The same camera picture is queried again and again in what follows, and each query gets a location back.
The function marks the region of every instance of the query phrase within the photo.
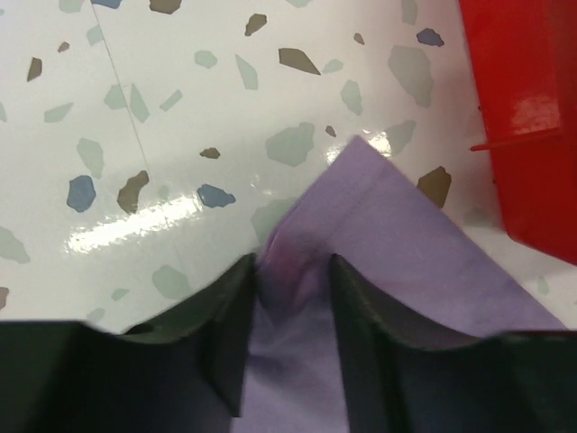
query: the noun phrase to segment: red object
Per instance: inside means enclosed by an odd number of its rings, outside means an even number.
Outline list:
[[[460,0],[503,223],[577,264],[577,0]]]

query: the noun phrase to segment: gray speck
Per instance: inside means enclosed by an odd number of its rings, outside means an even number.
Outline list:
[[[273,161],[297,167],[307,160],[308,153],[315,146],[314,134],[315,126],[306,122],[280,131],[266,141],[267,156]]]
[[[444,45],[441,35],[435,32],[433,29],[426,28],[417,33],[417,40],[425,45],[431,45],[434,47],[442,47]]]
[[[123,0],[90,0],[93,5],[102,5],[111,9],[118,9]]]
[[[233,194],[228,194],[223,189],[204,184],[197,189],[200,201],[206,207],[225,207],[236,202]]]
[[[417,0],[400,0],[400,7],[403,11],[403,23],[415,25],[418,14]]]
[[[110,297],[112,298],[112,300],[120,300],[124,296],[126,296],[128,292],[129,290],[127,289],[116,289],[115,291],[112,292],[112,295],[110,295]]]
[[[417,127],[414,120],[406,120],[402,124],[394,124],[385,130],[390,144],[390,156],[398,155],[413,138]]]
[[[91,47],[104,40],[104,36],[99,25],[95,25],[87,31],[87,39]]]
[[[58,8],[65,14],[75,14],[80,12],[84,0],[59,0]]]
[[[88,140],[87,138],[81,138],[76,148],[85,167],[90,170],[90,174],[97,179],[102,178],[105,160],[100,143]]]
[[[160,104],[160,109],[162,111],[169,111],[180,99],[182,99],[182,92],[180,90],[175,90],[166,101]]]
[[[343,63],[339,59],[332,59],[326,63],[325,67],[323,68],[324,74],[332,74],[334,72],[338,72],[343,68]]]
[[[70,109],[74,106],[73,102],[64,104],[63,106],[55,106],[50,110],[44,112],[44,122],[47,124],[55,124],[61,122],[64,117],[69,113]]]
[[[13,233],[7,228],[0,226],[0,257],[6,260],[14,260],[17,263],[28,263],[30,256]]]
[[[105,104],[111,110],[119,110],[126,107],[126,100],[119,84],[114,84],[108,89],[105,96]]]
[[[152,284],[166,299],[181,300],[192,293],[187,276],[167,264],[152,274]]]
[[[359,83],[351,79],[344,83],[343,89],[341,90],[341,99],[349,110],[356,115],[361,115],[362,97]]]
[[[272,200],[268,205],[258,207],[251,216],[251,224],[259,242],[264,244],[276,224],[288,213],[296,198]]]
[[[218,63],[218,59],[212,52],[201,50],[195,52],[195,63],[203,68],[211,69]]]
[[[390,52],[389,69],[418,106],[431,106],[431,61],[422,49],[395,45]]]
[[[144,102],[144,98],[141,92],[133,84],[130,91],[130,109],[133,112],[134,117],[138,119],[139,122],[144,123],[146,119],[149,118],[151,112],[148,111],[148,107]]]
[[[95,198],[96,191],[90,176],[78,176],[69,182],[69,197],[66,204],[78,213],[87,211]]]
[[[240,56],[236,56],[236,66],[241,73],[244,88],[247,90],[257,90],[259,88],[259,75],[251,64]]]

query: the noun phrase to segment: speckled countertop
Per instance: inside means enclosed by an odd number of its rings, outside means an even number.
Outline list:
[[[199,290],[354,134],[567,325],[499,228],[456,0],[0,0],[0,318],[114,331]]]

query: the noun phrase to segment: fold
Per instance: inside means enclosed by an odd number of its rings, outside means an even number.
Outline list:
[[[235,433],[348,431],[328,294],[334,253],[393,299],[465,335],[564,329],[390,161],[355,137],[279,222],[261,256]]]

